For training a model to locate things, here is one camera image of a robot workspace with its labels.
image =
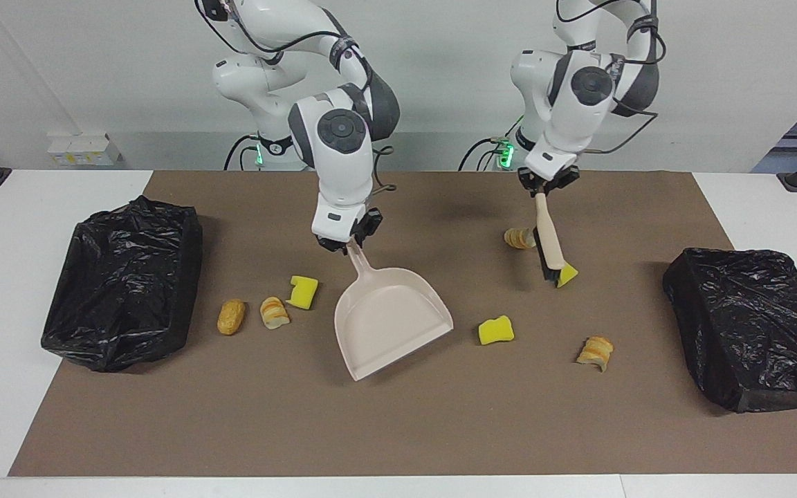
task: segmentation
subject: white table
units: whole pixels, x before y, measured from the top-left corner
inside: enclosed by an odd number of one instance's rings
[[[7,479],[60,359],[39,346],[76,223],[143,192],[151,172],[14,171],[0,187],[0,496],[253,497],[797,496],[797,475],[534,476],[325,479]],[[797,264],[797,194],[774,176],[696,174],[737,249]]]

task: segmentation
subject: yellow foam block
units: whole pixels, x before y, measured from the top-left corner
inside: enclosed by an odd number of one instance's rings
[[[310,277],[294,275],[291,277],[291,285],[294,286],[294,289],[291,290],[288,304],[295,308],[310,309],[310,306],[313,306],[315,291],[319,288],[319,281]]]
[[[562,273],[559,274],[559,281],[556,282],[556,287],[559,289],[562,288],[579,274],[580,272],[576,271],[576,268],[570,266],[570,264],[566,262],[565,267],[562,268]]]
[[[482,346],[493,342],[506,342],[513,340],[515,334],[512,332],[512,322],[506,315],[493,320],[488,320],[478,326],[478,340]]]

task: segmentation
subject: trash bag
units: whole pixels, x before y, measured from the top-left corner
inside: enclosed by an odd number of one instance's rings
[[[774,251],[685,249],[663,276],[687,369],[743,412],[797,409],[797,269]]]
[[[165,358],[186,344],[202,264],[193,207],[139,196],[79,223],[42,347],[92,371]]]

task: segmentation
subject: green indicator light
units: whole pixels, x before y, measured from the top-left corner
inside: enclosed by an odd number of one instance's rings
[[[503,142],[503,150],[500,151],[500,159],[497,160],[497,164],[500,164],[500,167],[503,169],[509,169],[512,167],[512,155],[515,154],[515,145],[509,144],[509,142]]]

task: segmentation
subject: brown mat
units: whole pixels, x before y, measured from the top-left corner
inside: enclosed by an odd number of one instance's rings
[[[533,221],[513,174],[385,174],[374,267],[401,266],[441,294],[456,329],[361,382],[347,373],[333,310],[355,278],[309,231],[314,174],[156,172],[153,199],[195,205],[205,263],[190,343],[127,373],[64,362],[14,476],[355,476],[797,473],[797,410],[735,415],[684,366],[662,272],[686,246],[731,248],[690,174],[585,173],[551,196],[581,275],[543,281],[535,251],[503,230]],[[260,324],[292,274],[322,280],[313,311]],[[221,303],[250,302],[234,337]],[[506,314],[516,341],[478,346]],[[573,360],[589,335],[610,368]]]

